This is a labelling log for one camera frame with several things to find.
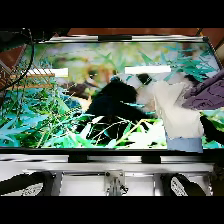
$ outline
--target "metal bracket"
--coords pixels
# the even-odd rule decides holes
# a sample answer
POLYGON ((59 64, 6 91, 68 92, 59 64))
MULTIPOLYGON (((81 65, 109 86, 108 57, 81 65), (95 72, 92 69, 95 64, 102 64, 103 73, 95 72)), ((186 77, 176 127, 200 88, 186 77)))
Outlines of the metal bracket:
POLYGON ((125 172, 123 170, 105 171, 105 192, 107 196, 122 196, 128 192, 125 186, 125 172))

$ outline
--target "display screen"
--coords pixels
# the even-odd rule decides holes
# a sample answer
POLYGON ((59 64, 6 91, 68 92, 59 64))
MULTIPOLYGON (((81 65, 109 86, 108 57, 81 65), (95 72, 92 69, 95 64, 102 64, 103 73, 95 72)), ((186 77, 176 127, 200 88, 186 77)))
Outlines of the display screen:
MULTIPOLYGON (((31 47, 27 46, 18 73, 24 72, 30 57, 31 47)), ((29 77, 6 93, 0 111, 0 146, 187 152, 223 148, 203 135, 203 130, 202 136, 196 131, 183 137, 188 136, 190 123, 183 131, 187 118, 169 105, 165 107, 172 93, 163 96, 161 91, 159 104, 159 90, 155 97, 154 89, 162 80, 169 86, 184 83, 184 88, 193 88, 219 71, 209 44, 203 42, 35 44, 29 77), (132 74, 127 69, 136 71, 141 66, 168 66, 171 72, 149 67, 149 72, 132 74)), ((223 108, 194 112, 224 131, 223 108)), ((196 119, 192 130, 197 130, 200 119, 195 113, 192 117, 196 119)))

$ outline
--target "cable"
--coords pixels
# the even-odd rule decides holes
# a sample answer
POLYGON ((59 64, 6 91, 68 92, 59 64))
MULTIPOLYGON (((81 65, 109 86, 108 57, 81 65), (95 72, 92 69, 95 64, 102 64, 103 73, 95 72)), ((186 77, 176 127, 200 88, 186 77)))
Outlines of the cable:
POLYGON ((24 72, 23 75, 21 75, 16 81, 14 81, 14 82, 12 82, 11 84, 9 84, 9 85, 3 87, 2 89, 0 89, 0 92, 6 90, 6 89, 8 89, 9 87, 11 87, 11 86, 15 85, 16 83, 18 83, 20 80, 22 80, 22 79, 25 77, 25 75, 26 75, 26 74, 28 73, 28 71, 30 70, 30 67, 31 67, 31 65, 32 65, 32 63, 33 63, 33 58, 34 58, 34 44, 33 44, 33 38, 32 38, 31 31, 30 31, 30 29, 28 29, 28 30, 29 30, 29 34, 30 34, 30 42, 31 42, 31 47, 32 47, 32 53, 31 53, 30 63, 29 63, 29 65, 28 65, 28 67, 27 67, 27 69, 26 69, 26 71, 24 72))

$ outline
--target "panda's black fur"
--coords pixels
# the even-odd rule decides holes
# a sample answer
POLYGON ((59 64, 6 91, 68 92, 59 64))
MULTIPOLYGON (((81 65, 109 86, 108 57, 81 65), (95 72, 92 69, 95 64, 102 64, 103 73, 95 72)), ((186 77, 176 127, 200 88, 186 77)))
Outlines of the panda's black fur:
MULTIPOLYGON (((92 114, 95 115, 95 117, 104 116, 102 120, 100 120, 100 124, 96 124, 94 129, 99 129, 100 132, 106 127, 114 124, 107 129, 107 132, 104 133, 103 137, 106 138, 106 140, 119 139, 123 136, 128 123, 115 124, 121 121, 118 117, 129 120, 134 124, 141 119, 150 118, 149 115, 146 115, 139 109, 125 104, 135 103, 136 97, 137 92, 134 87, 116 79, 111 80, 111 82, 95 96, 89 109, 86 111, 86 114, 92 114)), ((80 132, 83 129, 83 126, 84 124, 79 126, 77 131, 80 132)))

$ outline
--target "purple cloth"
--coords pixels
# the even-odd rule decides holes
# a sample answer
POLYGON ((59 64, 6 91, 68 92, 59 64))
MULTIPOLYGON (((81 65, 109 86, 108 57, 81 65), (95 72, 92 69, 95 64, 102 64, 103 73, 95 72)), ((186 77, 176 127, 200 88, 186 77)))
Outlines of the purple cloth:
POLYGON ((191 88, 184 95, 184 108, 215 110, 224 106, 224 69, 212 78, 191 88))

